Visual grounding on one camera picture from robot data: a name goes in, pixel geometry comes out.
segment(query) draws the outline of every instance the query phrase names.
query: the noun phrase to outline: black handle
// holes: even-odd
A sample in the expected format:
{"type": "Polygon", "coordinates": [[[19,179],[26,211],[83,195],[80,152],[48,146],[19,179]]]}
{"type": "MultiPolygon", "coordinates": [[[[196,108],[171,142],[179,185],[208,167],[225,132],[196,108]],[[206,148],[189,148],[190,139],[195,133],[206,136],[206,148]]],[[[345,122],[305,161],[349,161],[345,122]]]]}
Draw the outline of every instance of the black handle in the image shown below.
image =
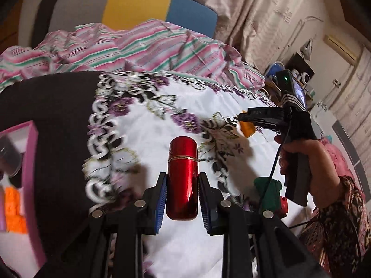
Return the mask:
{"type": "Polygon", "coordinates": [[[287,161],[289,166],[285,177],[285,196],[294,203],[305,207],[308,204],[307,197],[312,180],[308,156],[301,153],[288,153],[287,161]]]}

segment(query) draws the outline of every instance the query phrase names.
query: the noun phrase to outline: person's arm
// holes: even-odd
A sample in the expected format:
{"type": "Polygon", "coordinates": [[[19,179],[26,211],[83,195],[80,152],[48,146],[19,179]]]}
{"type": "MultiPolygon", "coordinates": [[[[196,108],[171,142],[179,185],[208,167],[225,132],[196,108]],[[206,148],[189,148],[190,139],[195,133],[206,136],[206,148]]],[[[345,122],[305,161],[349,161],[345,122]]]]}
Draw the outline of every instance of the person's arm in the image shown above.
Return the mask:
{"type": "MultiPolygon", "coordinates": [[[[275,140],[280,143],[281,137],[275,140]]],[[[284,144],[279,164],[281,174],[288,166],[286,152],[308,155],[312,173],[310,193],[319,211],[324,232],[324,248],[333,278],[351,277],[370,244],[367,211],[354,181],[337,176],[325,147],[315,140],[298,140],[284,144]]]]}

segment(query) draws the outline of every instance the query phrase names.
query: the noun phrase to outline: human hand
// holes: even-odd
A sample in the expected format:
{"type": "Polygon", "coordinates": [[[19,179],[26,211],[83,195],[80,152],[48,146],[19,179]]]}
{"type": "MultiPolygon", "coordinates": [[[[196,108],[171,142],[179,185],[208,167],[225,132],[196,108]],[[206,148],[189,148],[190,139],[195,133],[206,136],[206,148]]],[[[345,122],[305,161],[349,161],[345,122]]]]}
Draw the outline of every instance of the human hand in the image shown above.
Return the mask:
{"type": "MultiPolygon", "coordinates": [[[[277,143],[282,142],[281,135],[275,136],[277,143]]],[[[308,156],[312,173],[310,193],[318,208],[325,208],[344,196],[344,186],[336,173],[335,165],[323,144],[317,140],[295,140],[285,143],[280,152],[280,173],[286,174],[289,165],[287,153],[302,153],[308,156]]]]}

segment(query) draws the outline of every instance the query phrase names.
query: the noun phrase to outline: black table surface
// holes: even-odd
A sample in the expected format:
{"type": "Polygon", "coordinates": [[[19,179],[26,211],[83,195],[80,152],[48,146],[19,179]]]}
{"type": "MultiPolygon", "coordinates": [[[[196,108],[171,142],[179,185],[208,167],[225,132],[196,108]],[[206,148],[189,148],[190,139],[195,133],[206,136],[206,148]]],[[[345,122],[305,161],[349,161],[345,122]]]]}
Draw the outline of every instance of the black table surface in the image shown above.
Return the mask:
{"type": "Polygon", "coordinates": [[[85,194],[88,119],[99,72],[35,77],[0,93],[0,131],[33,120],[38,129],[34,184],[46,257],[63,245],[94,205],[85,194]]]}

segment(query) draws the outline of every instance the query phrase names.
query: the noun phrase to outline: striped fabric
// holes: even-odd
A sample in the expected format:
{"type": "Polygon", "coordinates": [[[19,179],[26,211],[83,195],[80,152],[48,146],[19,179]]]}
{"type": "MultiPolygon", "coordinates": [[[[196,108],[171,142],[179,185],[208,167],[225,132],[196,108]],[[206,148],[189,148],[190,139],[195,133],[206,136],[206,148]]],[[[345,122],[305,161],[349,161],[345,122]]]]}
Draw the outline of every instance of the striped fabric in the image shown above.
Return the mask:
{"type": "Polygon", "coordinates": [[[13,46],[0,56],[0,92],[11,84],[71,71],[174,70],[240,88],[258,89],[264,77],[236,49],[177,25],[151,19],[131,30],[103,24],[54,31],[36,49],[13,46]]]}

